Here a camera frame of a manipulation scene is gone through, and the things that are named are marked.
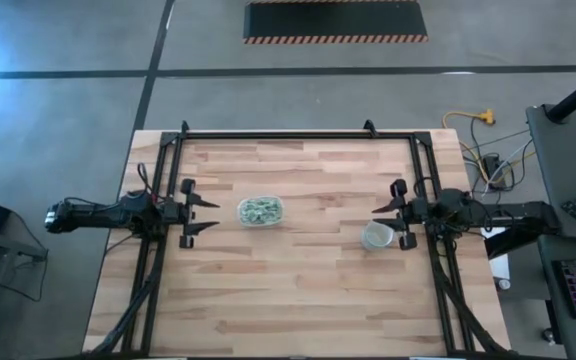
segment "floor mat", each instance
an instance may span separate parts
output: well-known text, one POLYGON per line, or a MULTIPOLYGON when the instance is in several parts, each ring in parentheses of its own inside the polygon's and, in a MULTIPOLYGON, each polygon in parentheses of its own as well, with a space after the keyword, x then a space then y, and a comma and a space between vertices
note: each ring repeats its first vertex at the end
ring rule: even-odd
POLYGON ((246 44, 417 43, 428 41, 410 0, 279 0, 246 6, 246 44))

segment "white cup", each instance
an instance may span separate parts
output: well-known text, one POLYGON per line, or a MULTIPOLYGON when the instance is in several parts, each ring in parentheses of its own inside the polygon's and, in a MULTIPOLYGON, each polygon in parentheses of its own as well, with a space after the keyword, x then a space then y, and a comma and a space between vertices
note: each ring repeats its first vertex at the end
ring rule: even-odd
POLYGON ((366 250, 384 249, 392 243, 395 231, 390 227, 370 221, 361 233, 361 244, 366 250))

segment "butcher block tabletop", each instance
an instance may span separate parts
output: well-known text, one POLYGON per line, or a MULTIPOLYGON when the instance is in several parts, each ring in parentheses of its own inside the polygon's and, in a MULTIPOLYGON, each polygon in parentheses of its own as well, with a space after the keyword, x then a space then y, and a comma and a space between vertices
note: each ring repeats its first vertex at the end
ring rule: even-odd
MULTIPOLYGON (((429 131, 442 187, 468 190, 456 132, 429 131)), ((154 173, 161 132, 135 133, 122 193, 143 189, 139 162, 154 173)), ((195 179, 197 193, 221 206, 196 207, 196 221, 220 224, 196 237, 194 249, 180 249, 181 229, 170 228, 151 355, 445 355, 423 228, 413 227, 419 246, 410 251, 394 243, 367 252, 360 243, 371 211, 390 201, 390 183, 405 179, 414 197, 408 141, 185 140, 182 154, 177 182, 195 179), (281 198, 282 223, 244 228, 237 205, 262 195, 281 198)), ((423 149, 421 157, 428 174, 423 149)), ((113 230, 108 246, 127 235, 113 230)), ((458 243, 466 302, 509 347, 483 240, 466 235, 458 243)), ((131 239, 105 257, 84 350, 125 311, 138 251, 131 239)), ((454 311, 451 318, 461 344, 454 311)), ((134 347, 140 339, 138 325, 134 347)))

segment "plastic container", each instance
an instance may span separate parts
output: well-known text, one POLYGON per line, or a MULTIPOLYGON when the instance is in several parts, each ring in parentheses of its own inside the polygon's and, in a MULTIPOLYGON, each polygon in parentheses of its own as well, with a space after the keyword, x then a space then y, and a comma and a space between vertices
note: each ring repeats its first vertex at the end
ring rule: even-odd
POLYGON ((379 250, 390 246, 394 238, 395 230, 384 224, 371 221, 361 233, 361 244, 366 250, 379 250))
POLYGON ((284 204, 276 196, 257 196, 242 200, 237 206, 237 217, 245 227, 268 227, 279 224, 284 215, 284 204))

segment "concrete floor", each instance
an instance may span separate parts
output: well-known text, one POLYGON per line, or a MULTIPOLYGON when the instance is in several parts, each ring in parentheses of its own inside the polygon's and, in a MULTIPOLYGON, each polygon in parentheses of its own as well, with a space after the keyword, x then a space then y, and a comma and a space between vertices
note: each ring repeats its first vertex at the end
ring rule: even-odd
MULTIPOLYGON (((145 70, 164 0, 0 0, 0 72, 145 70)), ((427 44, 244 46, 243 0, 177 0, 161 69, 325 66, 576 65, 576 0, 420 0, 427 44)), ((65 196, 116 198, 143 78, 0 80, 0 204, 50 249, 43 300, 0 293, 0 359, 78 353, 107 231, 49 235, 45 209, 65 196)), ((574 73, 158 79, 146 129, 436 128, 450 110, 495 110, 480 142, 527 128, 524 109, 576 87, 574 73)), ((451 124, 470 142, 467 119, 451 124)), ((522 135, 486 148, 502 156, 522 135)), ((535 157, 504 201, 544 199, 535 157)), ((515 350, 563 356, 547 326, 534 247, 511 254, 502 308, 515 350)), ((13 285, 36 291, 40 269, 13 285)))

